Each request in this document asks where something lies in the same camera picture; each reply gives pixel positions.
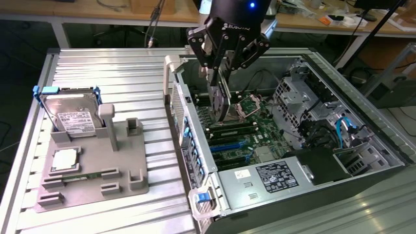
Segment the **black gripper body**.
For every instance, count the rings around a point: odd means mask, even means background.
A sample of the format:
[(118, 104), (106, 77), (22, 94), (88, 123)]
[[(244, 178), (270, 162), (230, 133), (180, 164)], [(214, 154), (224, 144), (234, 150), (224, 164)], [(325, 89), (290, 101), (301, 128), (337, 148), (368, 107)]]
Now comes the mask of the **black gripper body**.
[(220, 37), (225, 32), (248, 37), (260, 35), (268, 0), (213, 0), (206, 19), (206, 33)]

